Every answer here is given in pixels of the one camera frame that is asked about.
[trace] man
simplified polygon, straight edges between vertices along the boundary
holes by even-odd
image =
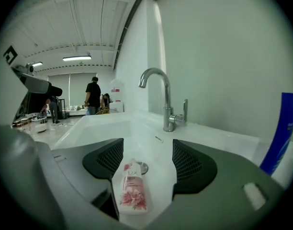
[[[85,106],[88,107],[87,115],[95,115],[97,112],[100,111],[100,95],[101,95],[101,89],[99,87],[98,78],[93,77],[92,82],[88,83],[87,89],[86,89],[86,100],[85,100]]]
[[[58,120],[58,112],[57,112],[58,99],[56,98],[56,96],[50,96],[49,99],[51,101],[51,103],[49,104],[49,108],[50,108],[50,113],[51,113],[53,123],[58,124],[60,123],[60,121]]]

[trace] ceiling light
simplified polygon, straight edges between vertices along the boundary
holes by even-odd
[[[35,64],[32,64],[33,67],[38,67],[38,66],[41,66],[42,65],[42,62],[37,62]]]
[[[65,57],[62,58],[64,61],[70,60],[82,60],[82,59],[91,59],[91,56],[73,56],[73,57]]]

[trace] bottle label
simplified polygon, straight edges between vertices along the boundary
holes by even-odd
[[[124,167],[123,193],[120,205],[147,210],[140,165],[129,163]]]

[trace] pink soap bottle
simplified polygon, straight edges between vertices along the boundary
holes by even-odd
[[[147,213],[141,168],[135,159],[131,159],[129,163],[124,166],[121,186],[122,195],[119,213],[128,215]]]

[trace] chrome faucet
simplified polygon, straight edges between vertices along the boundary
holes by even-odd
[[[166,74],[158,68],[149,68],[142,73],[139,80],[139,87],[146,88],[147,80],[152,74],[161,76],[165,85],[165,107],[164,107],[164,131],[171,132],[175,129],[175,125],[185,126],[187,122],[188,100],[184,101],[184,114],[174,115],[173,107],[171,107],[170,82]]]

